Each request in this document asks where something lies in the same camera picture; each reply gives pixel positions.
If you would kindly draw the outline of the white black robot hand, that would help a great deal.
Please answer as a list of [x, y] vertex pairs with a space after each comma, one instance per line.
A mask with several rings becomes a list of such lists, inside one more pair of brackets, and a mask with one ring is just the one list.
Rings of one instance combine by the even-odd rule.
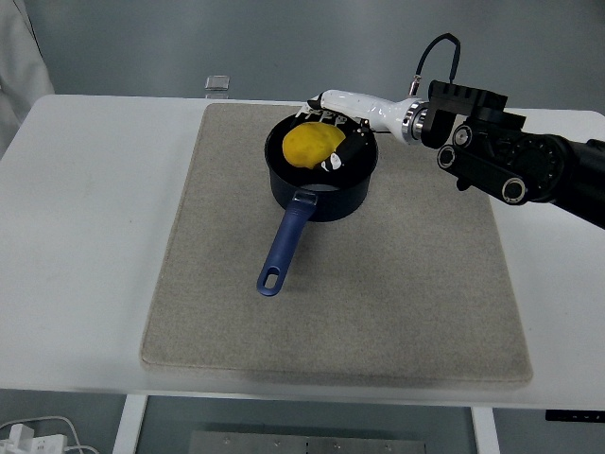
[[334, 172], [361, 153], [372, 132], [389, 132], [406, 145], [418, 142], [423, 114], [416, 97], [393, 102], [328, 90], [301, 107], [283, 139], [283, 155], [294, 167]]

